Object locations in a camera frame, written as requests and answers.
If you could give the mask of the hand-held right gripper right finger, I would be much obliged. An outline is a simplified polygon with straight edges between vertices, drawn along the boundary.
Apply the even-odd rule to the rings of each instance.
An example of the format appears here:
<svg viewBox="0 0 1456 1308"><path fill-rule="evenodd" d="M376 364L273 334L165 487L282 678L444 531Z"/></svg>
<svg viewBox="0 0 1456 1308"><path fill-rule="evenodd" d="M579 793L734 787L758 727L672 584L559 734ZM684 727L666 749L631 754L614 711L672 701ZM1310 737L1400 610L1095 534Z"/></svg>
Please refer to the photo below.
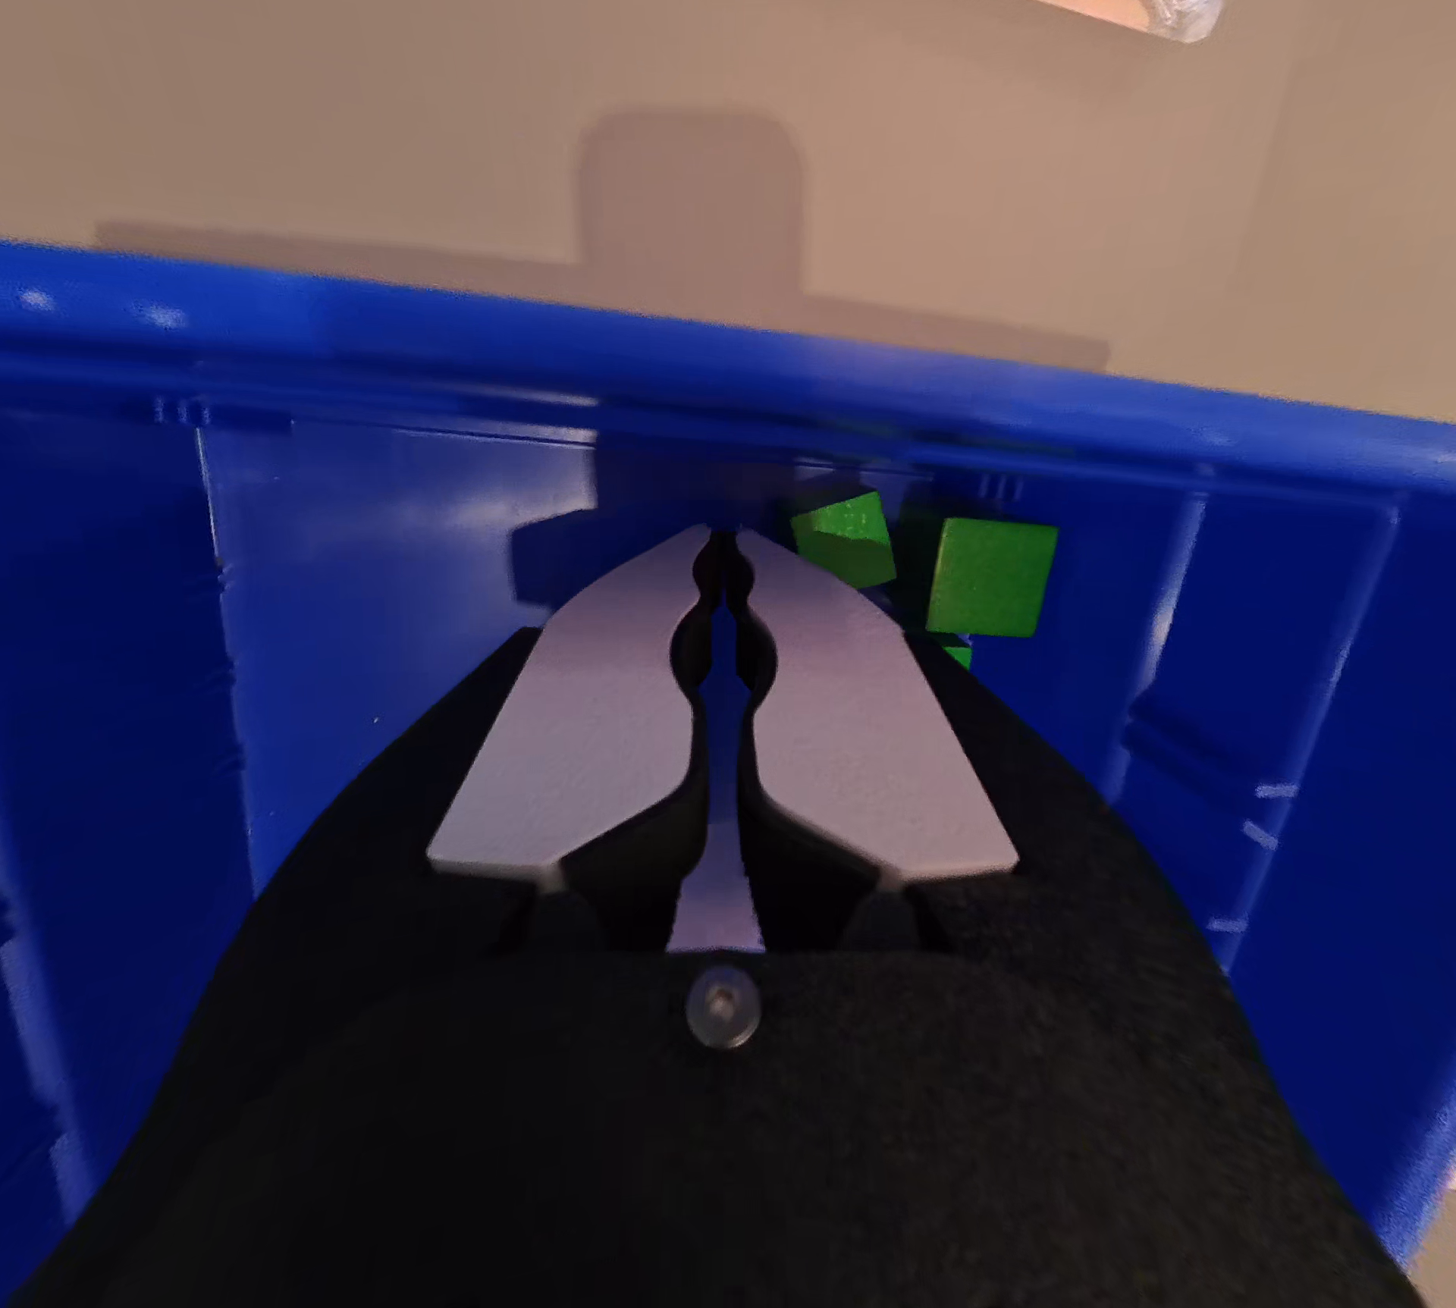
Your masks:
<svg viewBox="0 0 1456 1308"><path fill-rule="evenodd" d="M741 529L725 554L737 675L737 828L769 950L834 950L911 892L1008 875L1017 851L901 626L858 590Z"/></svg>

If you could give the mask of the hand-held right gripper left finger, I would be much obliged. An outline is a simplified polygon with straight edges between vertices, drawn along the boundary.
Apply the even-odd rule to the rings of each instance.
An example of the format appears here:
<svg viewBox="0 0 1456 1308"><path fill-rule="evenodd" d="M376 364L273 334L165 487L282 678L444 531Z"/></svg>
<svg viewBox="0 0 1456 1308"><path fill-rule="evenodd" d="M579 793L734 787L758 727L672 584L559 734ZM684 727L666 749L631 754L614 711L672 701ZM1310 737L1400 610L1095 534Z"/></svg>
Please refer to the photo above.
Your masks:
<svg viewBox="0 0 1456 1308"><path fill-rule="evenodd" d="M714 535L694 525L559 607L434 833L437 872L573 895L666 950L710 813Z"/></svg>

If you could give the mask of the blue plastic bin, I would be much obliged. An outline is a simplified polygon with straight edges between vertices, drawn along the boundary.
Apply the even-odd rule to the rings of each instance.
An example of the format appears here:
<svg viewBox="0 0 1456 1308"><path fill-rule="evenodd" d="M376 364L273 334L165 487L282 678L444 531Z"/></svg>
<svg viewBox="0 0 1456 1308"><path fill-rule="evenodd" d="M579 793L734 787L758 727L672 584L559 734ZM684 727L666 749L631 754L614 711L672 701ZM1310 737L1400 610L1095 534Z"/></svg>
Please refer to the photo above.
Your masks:
<svg viewBox="0 0 1456 1308"><path fill-rule="evenodd" d="M1060 532L973 673L1136 828L1412 1261L1453 1162L1453 425L3 244L3 1297L255 894L481 660L832 482Z"/></svg>

